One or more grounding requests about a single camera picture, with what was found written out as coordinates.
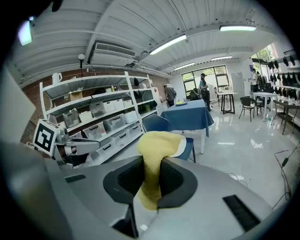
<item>person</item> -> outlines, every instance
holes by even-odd
[[[254,69],[252,70],[252,72],[253,72],[253,75],[252,75],[252,80],[251,80],[251,82],[250,82],[250,85],[257,85],[257,78],[258,78],[258,75],[257,75],[257,73],[256,73],[256,69],[254,68]]]
[[[210,112],[210,92],[208,91],[208,87],[206,85],[205,77],[206,75],[204,73],[201,73],[201,80],[198,87],[198,94],[201,94],[202,99],[205,101],[207,110]]]
[[[174,105],[174,99],[176,98],[176,92],[174,88],[168,87],[168,85],[164,86],[165,88],[165,98],[168,102],[168,105],[172,107]]]

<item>backpack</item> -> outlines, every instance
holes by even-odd
[[[176,98],[177,92],[175,90],[173,90],[173,95],[174,95],[174,98]]]

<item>fluorescent light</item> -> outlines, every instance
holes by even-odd
[[[195,65],[195,63],[192,62],[192,63],[186,64],[186,65],[183,65],[183,66],[181,66],[181,67],[177,67],[177,68],[175,68],[175,70],[179,70],[179,69],[182,69],[182,68],[186,68],[186,67],[189,67],[189,66],[192,66],[192,65]]]
[[[161,50],[163,50],[163,49],[165,49],[165,48],[167,48],[167,47],[169,47],[169,46],[171,46],[171,45],[173,45],[173,44],[175,44],[175,43],[177,43],[177,42],[180,42],[180,41],[182,41],[182,40],[184,40],[184,39],[187,39],[187,36],[186,36],[186,35],[182,35],[182,36],[180,36],[180,37],[177,37],[177,38],[175,38],[175,39],[173,39],[173,40],[171,40],[171,41],[165,43],[164,45],[162,45],[162,46],[160,46],[160,47],[154,49],[153,51],[150,52],[150,55],[154,55],[154,54],[160,52]]]
[[[220,26],[220,31],[254,31],[256,29],[255,26],[250,25],[225,25]]]
[[[29,21],[23,23],[23,25],[21,26],[18,32],[18,37],[20,39],[22,46],[32,42]]]
[[[232,56],[224,56],[224,57],[217,57],[217,58],[212,58],[211,60],[220,60],[220,59],[229,59],[229,58],[233,58]]]

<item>yellow cloth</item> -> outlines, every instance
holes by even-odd
[[[143,156],[145,179],[138,191],[143,206],[149,210],[157,209],[161,198],[159,186],[160,162],[164,157],[176,153],[181,136],[168,132],[147,132],[139,140],[137,150]]]

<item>high table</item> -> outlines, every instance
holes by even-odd
[[[200,153],[204,153],[205,129],[206,136],[209,136],[208,127],[214,123],[214,120],[202,99],[188,101],[186,105],[174,105],[163,111],[161,117],[169,121],[169,131],[202,129]]]
[[[224,113],[233,113],[233,114],[235,114],[233,95],[238,94],[238,93],[237,92],[218,92],[217,94],[222,97],[222,99],[221,99],[221,111],[223,111],[223,114]],[[228,95],[229,95],[229,102],[230,102],[230,110],[225,110],[225,96],[228,96]]]
[[[266,115],[267,115],[267,100],[268,98],[271,98],[271,109],[270,112],[272,111],[273,108],[273,98],[277,98],[278,95],[274,94],[274,93],[269,93],[269,92],[254,92],[253,93],[253,97],[260,96],[260,97],[264,97],[264,113],[263,113],[263,118],[262,121],[266,121]]]
[[[274,100],[274,103],[275,103],[275,107],[276,107],[276,104],[281,105],[281,106],[284,107],[283,112],[278,112],[278,113],[277,113],[277,107],[276,107],[276,114],[275,114],[275,116],[273,118],[273,120],[274,120],[275,117],[276,117],[276,115],[278,115],[282,119],[282,121],[283,120],[285,121],[285,124],[284,124],[284,127],[283,127],[283,131],[282,131],[282,135],[283,135],[283,133],[285,132],[286,123],[288,121],[293,120],[293,117],[291,117],[289,115],[289,110],[290,109],[296,109],[298,111],[300,109],[300,105],[298,103],[293,103],[291,101],[286,101],[286,100]]]

